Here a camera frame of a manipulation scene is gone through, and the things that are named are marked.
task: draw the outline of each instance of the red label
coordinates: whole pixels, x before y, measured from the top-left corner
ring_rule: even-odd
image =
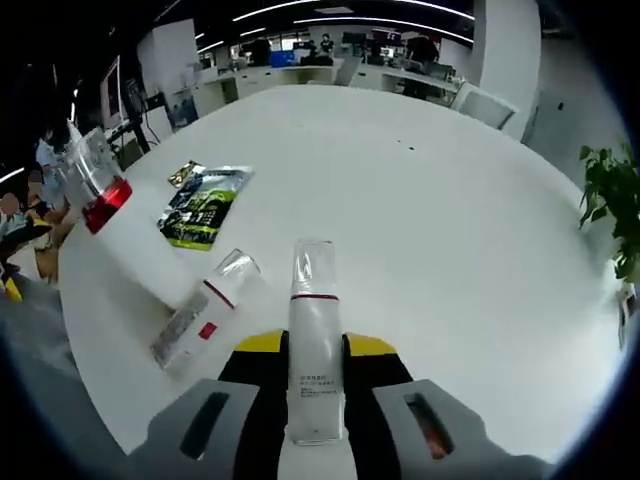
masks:
[[[217,329],[218,329],[217,325],[211,322],[207,322],[205,326],[202,327],[202,330],[200,330],[200,333],[198,333],[198,336],[200,338],[204,338],[205,340],[209,340],[209,337],[213,335],[213,332],[215,332]]]
[[[85,205],[82,213],[89,231],[94,235],[98,233],[111,217],[120,210],[120,207],[129,199],[131,193],[129,182],[123,178],[116,177],[113,184],[101,196]]]

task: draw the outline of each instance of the green and black package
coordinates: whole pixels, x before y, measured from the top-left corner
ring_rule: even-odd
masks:
[[[250,167],[220,167],[193,173],[158,220],[175,247],[211,250],[236,195],[247,183]]]

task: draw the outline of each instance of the office chair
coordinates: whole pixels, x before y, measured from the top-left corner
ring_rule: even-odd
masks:
[[[348,87],[353,76],[356,74],[356,70],[358,70],[358,67],[360,66],[360,62],[362,62],[362,57],[345,58],[336,73],[336,79],[333,81],[333,84],[341,87]]]
[[[475,118],[496,130],[503,130],[509,119],[520,111],[503,99],[468,82],[463,83],[458,90],[451,109]]]

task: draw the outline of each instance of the bottle with red band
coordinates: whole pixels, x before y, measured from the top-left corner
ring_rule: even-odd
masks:
[[[322,444],[344,435],[342,328],[333,244],[295,246],[289,305],[289,421],[297,444]]]
[[[151,345],[162,368],[179,371],[215,338],[220,327],[233,318],[242,286],[260,275],[255,261],[235,249],[202,281],[183,307]]]

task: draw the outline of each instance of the office desk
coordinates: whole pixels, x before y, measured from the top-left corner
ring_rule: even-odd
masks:
[[[213,250],[177,252],[204,274],[241,248],[265,282],[186,375],[149,353],[170,312],[84,226],[61,251],[73,354],[125,452],[199,378],[216,378],[240,340],[286,328],[299,238],[335,242],[344,330],[394,345],[415,379],[475,410],[507,451],[553,460],[596,411],[620,360],[617,311],[603,306],[578,230],[581,192],[524,145],[400,95],[276,87],[145,155],[125,172],[134,193],[123,208],[159,217],[175,193],[167,177],[190,159],[256,173]]]
[[[250,67],[209,79],[193,89],[198,115],[204,117],[240,98],[278,85],[302,85],[308,82],[331,84],[340,62],[333,66],[292,66],[283,68]]]
[[[366,88],[369,90],[381,90],[383,92],[394,92],[395,86],[400,79],[426,83],[427,85],[441,88],[453,94],[457,93],[460,88],[450,82],[445,82],[444,80],[429,77],[427,75],[407,72],[398,68],[379,67],[377,65],[365,64],[358,67],[350,86]]]

